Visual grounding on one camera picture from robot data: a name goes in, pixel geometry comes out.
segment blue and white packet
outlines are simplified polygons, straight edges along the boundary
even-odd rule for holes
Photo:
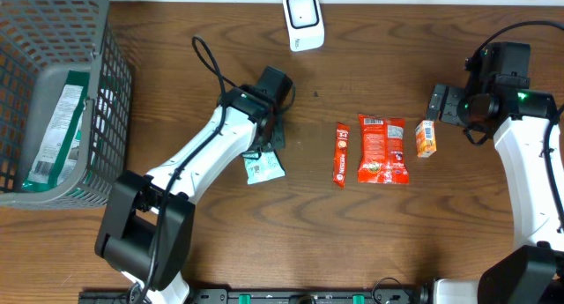
[[[258,159],[245,158],[245,169],[249,179],[247,184],[266,182],[286,175],[286,171],[280,165],[276,152],[262,152]]]

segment small orange carton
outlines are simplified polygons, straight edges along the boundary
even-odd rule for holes
[[[420,158],[428,158],[437,151],[433,121],[423,120],[415,128],[415,144],[417,146],[417,156]]]

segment red package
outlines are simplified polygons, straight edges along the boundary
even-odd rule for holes
[[[362,161],[359,182],[409,184],[404,165],[405,119],[359,115]]]
[[[335,141],[335,158],[333,159],[333,181],[343,189],[346,175],[346,149],[349,147],[349,126],[343,123],[337,125],[337,140]]]

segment basket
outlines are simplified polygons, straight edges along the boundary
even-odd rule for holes
[[[109,0],[0,0],[0,205],[103,206],[123,171],[131,75]],[[78,160],[60,185],[22,192],[69,70],[90,73]]]

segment wood grain surface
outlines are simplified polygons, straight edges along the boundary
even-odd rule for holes
[[[292,53],[281,5],[112,4],[110,22],[135,67],[127,168],[144,173],[210,118],[217,79],[189,44],[202,35],[222,72],[254,84],[266,65],[297,86],[285,115],[287,176],[247,185],[234,160],[197,207],[192,285],[362,288],[392,276],[479,278],[511,252],[501,160],[437,124],[438,152],[418,159],[413,131],[437,83],[464,86],[465,57],[490,34],[561,8],[325,5],[325,43]],[[527,27],[501,37],[532,45],[531,88],[564,102],[564,34]],[[358,113],[406,119],[407,186],[361,184]],[[351,125],[346,187],[331,182],[336,122]],[[0,209],[0,302],[73,303],[84,289],[129,282],[93,252],[103,210]]]

